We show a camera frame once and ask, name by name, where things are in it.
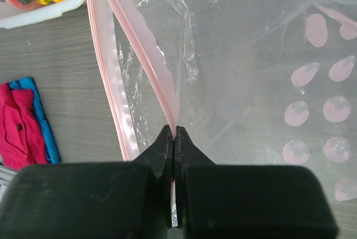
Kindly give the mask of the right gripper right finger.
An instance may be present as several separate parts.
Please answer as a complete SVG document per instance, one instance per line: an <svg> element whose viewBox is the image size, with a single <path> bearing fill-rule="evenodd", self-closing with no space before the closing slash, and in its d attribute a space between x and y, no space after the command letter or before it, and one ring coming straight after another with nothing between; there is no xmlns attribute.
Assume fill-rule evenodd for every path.
<svg viewBox="0 0 357 239"><path fill-rule="evenodd" d="M322 186L302 166L218 165L177 127L177 224L184 238L336 238Z"/></svg>

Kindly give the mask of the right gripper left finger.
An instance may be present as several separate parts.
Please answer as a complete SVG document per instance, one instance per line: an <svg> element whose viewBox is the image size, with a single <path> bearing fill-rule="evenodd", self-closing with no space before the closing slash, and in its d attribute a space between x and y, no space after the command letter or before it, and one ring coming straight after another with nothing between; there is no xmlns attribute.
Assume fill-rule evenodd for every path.
<svg viewBox="0 0 357 239"><path fill-rule="evenodd" d="M166 238L173 136L132 161L32 165L1 201L2 238Z"/></svg>

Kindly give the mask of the clear pink zip top bag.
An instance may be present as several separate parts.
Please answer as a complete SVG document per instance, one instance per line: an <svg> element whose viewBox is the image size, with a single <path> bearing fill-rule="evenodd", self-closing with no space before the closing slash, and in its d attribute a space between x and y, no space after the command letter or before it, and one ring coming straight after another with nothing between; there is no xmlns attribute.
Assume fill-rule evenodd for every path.
<svg viewBox="0 0 357 239"><path fill-rule="evenodd" d="M164 125L218 164L300 165L356 235L356 0L87 0L131 161Z"/></svg>

